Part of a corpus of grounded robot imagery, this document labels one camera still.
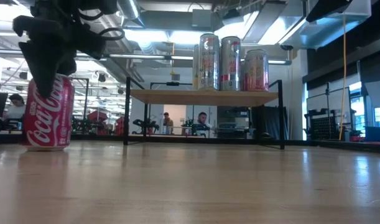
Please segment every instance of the shelf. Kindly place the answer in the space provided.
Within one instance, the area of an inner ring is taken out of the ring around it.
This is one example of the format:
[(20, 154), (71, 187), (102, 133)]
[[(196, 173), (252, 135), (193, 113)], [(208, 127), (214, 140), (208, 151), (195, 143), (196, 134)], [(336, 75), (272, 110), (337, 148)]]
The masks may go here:
[(278, 99), (278, 93), (263, 91), (131, 90), (131, 96), (147, 104), (261, 106)]

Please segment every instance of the fluorescent light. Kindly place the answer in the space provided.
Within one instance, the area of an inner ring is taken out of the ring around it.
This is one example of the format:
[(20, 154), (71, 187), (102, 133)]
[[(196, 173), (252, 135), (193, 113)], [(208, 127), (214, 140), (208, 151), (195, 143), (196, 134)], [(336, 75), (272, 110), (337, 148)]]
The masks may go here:
[(165, 59), (163, 55), (138, 55), (138, 54), (110, 54), (111, 58), (131, 58), (131, 59)]
[(30, 11), (23, 6), (0, 4), (0, 21), (12, 22), (17, 16), (30, 16)]
[(0, 36), (17, 36), (15, 32), (0, 31)]
[(173, 60), (192, 60), (192, 56), (174, 56), (172, 55)]
[(306, 23), (306, 18), (300, 20), (300, 22), (295, 25), (280, 41), (279, 44), (283, 44), (289, 37), (291, 37), (296, 31), (298, 31)]
[(136, 42), (166, 42), (167, 35), (162, 30), (129, 30), (125, 29), (127, 40)]
[(199, 44), (202, 34), (204, 34), (204, 32), (174, 31), (169, 41), (175, 44)]
[(291, 63), (286, 60), (269, 60), (269, 65), (290, 65)]
[(269, 60), (269, 65), (285, 65), (286, 63), (285, 60)]

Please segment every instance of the table surface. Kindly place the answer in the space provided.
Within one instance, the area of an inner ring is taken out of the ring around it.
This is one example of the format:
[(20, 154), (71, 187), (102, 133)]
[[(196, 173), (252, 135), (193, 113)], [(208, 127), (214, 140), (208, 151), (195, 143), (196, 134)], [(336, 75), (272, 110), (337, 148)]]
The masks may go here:
[(131, 90), (131, 96), (148, 104), (260, 106), (278, 99), (265, 91)]
[(287, 146), (0, 145), (0, 224), (380, 224), (380, 154)]

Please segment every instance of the coca-cola can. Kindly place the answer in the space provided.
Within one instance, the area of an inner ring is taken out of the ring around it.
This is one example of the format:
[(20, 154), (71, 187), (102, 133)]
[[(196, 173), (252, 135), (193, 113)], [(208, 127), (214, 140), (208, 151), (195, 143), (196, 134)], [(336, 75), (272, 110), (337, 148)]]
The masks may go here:
[(247, 52), (244, 87), (246, 91), (269, 91), (269, 59), (265, 50)]
[(200, 39), (199, 90), (219, 90), (220, 43), (215, 34), (203, 34)]
[(192, 58), (192, 88), (198, 90), (198, 74), (200, 71), (200, 46), (194, 46), (194, 53)]
[(52, 94), (43, 98), (31, 80), (23, 119), (29, 151), (60, 151), (70, 144), (75, 89), (65, 75), (56, 74)]
[(220, 89), (241, 91), (241, 39), (225, 37), (221, 40)]

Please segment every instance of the cable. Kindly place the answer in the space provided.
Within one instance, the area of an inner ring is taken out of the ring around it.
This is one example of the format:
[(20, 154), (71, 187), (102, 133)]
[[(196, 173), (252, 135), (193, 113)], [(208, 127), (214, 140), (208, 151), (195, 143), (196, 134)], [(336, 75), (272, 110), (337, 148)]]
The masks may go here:
[(191, 4), (188, 6), (187, 12), (190, 12), (190, 8), (191, 8), (191, 6), (192, 6), (194, 3), (197, 4), (197, 5), (199, 5), (203, 10), (205, 10), (205, 8), (204, 8), (201, 4), (199, 4), (199, 3), (197, 3), (197, 2), (191, 2)]
[(99, 14), (95, 15), (95, 16), (87, 16), (85, 14), (82, 14), (79, 10), (78, 10), (78, 13), (79, 13), (79, 16), (82, 18), (82, 19), (85, 19), (87, 21), (94, 21), (96, 19), (99, 19), (101, 16), (104, 15), (103, 12), (100, 12)]
[(343, 15), (343, 94), (341, 97), (341, 112), (340, 112), (340, 133), (339, 141), (343, 134), (343, 110), (345, 110), (345, 88), (346, 88), (346, 75), (347, 75), (347, 58), (346, 58), (346, 15)]
[(119, 27), (110, 27), (110, 28), (107, 28), (107, 29), (101, 31), (98, 35), (103, 35), (103, 34), (105, 34), (107, 32), (111, 32), (111, 31), (120, 32), (121, 35), (119, 35), (117, 37), (103, 37), (104, 40), (120, 40), (123, 37), (125, 37), (125, 32), (123, 31), (122, 28), (119, 28)]

